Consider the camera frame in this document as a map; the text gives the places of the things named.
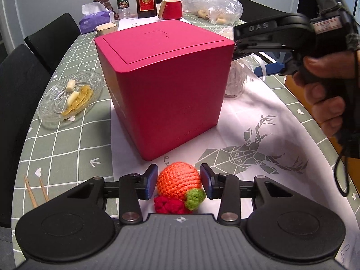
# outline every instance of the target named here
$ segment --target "white table runner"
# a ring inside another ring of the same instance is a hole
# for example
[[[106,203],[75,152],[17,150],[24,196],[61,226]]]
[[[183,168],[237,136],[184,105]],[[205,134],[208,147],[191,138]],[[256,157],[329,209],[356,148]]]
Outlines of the white table runner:
[[[150,163],[159,172],[167,164],[183,161],[199,168],[235,173],[253,181],[265,175],[336,212],[346,225],[346,238],[336,259],[348,269],[360,265],[360,230],[346,198],[335,185],[333,172],[305,128],[271,89],[260,80],[247,82],[235,100],[225,99],[218,125],[167,154],[147,162],[141,159],[114,107],[111,111],[114,180],[129,173],[143,173]],[[154,212],[153,201],[141,201],[144,218]],[[220,200],[206,199],[199,213],[217,217]],[[252,212],[251,200],[242,200],[242,218]]]

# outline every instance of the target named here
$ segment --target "box lid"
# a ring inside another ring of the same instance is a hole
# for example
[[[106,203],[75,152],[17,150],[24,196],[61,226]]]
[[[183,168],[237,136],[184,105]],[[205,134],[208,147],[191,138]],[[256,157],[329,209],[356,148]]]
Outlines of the box lid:
[[[109,29],[109,28],[112,28],[112,27],[117,27],[117,25],[114,22],[108,22],[108,23],[98,25],[96,27],[96,30],[100,31],[100,30]]]
[[[117,31],[104,36],[104,40],[126,64],[132,64],[226,38],[186,22],[167,20]]]

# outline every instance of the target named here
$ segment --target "arrow symbol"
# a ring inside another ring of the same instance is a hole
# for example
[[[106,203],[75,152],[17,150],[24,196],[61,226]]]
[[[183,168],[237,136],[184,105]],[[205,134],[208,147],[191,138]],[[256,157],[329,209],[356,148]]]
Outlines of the arrow symbol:
[[[95,159],[91,159],[89,162],[90,162],[90,164],[92,165],[92,167],[95,167],[95,164],[94,163],[96,163],[96,164],[101,164],[101,162],[97,162],[97,161],[95,161],[95,160],[98,160],[99,158],[95,158]]]

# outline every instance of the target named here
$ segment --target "red mug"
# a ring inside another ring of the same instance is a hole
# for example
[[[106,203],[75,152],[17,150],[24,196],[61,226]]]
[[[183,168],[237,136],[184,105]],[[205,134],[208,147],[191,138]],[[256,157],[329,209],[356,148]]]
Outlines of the red mug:
[[[159,18],[167,19],[181,19],[182,5],[180,0],[161,1],[159,10]]]

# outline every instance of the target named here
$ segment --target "tissue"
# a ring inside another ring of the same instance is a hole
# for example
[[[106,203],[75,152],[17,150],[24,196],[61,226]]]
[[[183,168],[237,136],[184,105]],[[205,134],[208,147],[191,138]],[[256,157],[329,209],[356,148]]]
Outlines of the tissue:
[[[82,14],[84,17],[79,22],[81,34],[95,31],[98,25],[115,22],[114,12],[100,2],[82,5]]]

